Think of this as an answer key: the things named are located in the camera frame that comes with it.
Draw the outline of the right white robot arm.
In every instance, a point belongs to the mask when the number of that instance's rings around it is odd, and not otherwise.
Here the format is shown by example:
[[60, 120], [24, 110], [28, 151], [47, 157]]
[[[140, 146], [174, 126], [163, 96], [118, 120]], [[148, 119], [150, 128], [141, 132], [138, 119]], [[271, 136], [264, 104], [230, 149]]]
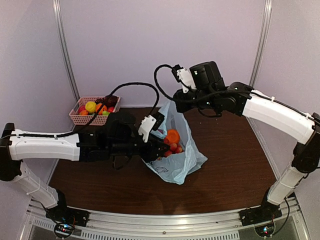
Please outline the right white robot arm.
[[218, 66], [208, 61], [172, 69], [181, 89], [174, 94], [177, 111], [197, 109], [245, 117], [277, 172], [276, 182], [266, 193], [265, 203], [256, 210], [259, 220], [268, 220], [292, 194], [302, 179], [314, 172], [320, 161], [320, 118], [297, 110], [254, 87], [236, 81], [226, 85]]

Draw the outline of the light blue printed plastic bag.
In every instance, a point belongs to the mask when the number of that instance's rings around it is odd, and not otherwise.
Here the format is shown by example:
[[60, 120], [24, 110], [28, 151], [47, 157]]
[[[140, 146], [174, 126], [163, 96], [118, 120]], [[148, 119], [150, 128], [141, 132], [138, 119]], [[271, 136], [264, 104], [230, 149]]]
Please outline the light blue printed plastic bag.
[[180, 136], [179, 144], [182, 152], [144, 163], [163, 181], [182, 185], [186, 176], [199, 170], [208, 158], [199, 152], [186, 118], [182, 113], [177, 112], [173, 101], [168, 100], [158, 112], [164, 115], [164, 121], [156, 131], [151, 133], [163, 140], [169, 130], [176, 130]]

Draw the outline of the red lychee bunch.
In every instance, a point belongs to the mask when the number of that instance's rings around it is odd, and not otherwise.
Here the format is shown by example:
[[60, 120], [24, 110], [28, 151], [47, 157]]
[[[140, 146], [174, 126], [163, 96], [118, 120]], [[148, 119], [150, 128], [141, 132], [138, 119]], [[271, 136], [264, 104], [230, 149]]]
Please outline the red lychee bunch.
[[168, 157], [172, 154], [180, 154], [184, 151], [179, 143], [170, 142], [167, 138], [164, 139], [164, 143], [169, 145], [169, 150], [164, 153], [164, 157]]

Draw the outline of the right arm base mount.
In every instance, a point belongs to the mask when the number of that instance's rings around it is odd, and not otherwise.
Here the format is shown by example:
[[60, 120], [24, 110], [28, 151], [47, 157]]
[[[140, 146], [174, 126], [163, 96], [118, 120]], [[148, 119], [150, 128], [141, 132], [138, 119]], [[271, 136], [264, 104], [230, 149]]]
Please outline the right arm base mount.
[[283, 215], [280, 206], [268, 202], [267, 196], [268, 191], [265, 192], [260, 206], [249, 207], [238, 212], [243, 227], [272, 221]]

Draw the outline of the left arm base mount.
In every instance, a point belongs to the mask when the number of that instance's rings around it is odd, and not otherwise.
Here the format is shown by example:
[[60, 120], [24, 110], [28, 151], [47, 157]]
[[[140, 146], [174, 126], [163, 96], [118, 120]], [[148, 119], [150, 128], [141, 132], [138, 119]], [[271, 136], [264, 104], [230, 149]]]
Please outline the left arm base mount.
[[58, 189], [56, 191], [58, 196], [57, 206], [44, 208], [46, 217], [59, 223], [86, 227], [90, 213], [86, 210], [68, 207], [65, 195]]

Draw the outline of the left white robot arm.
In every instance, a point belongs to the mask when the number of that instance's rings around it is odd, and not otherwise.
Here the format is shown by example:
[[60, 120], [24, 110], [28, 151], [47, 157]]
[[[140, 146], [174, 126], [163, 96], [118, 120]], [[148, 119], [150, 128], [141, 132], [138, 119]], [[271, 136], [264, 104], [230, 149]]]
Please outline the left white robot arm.
[[24, 159], [63, 159], [95, 162], [118, 156], [140, 156], [145, 162], [163, 157], [170, 148], [152, 132], [165, 116], [157, 112], [146, 116], [139, 127], [129, 112], [110, 113], [104, 125], [93, 132], [37, 133], [15, 129], [7, 123], [0, 139], [0, 179], [18, 184], [27, 195], [38, 200], [61, 222], [72, 218], [61, 191], [45, 184], [23, 162]]

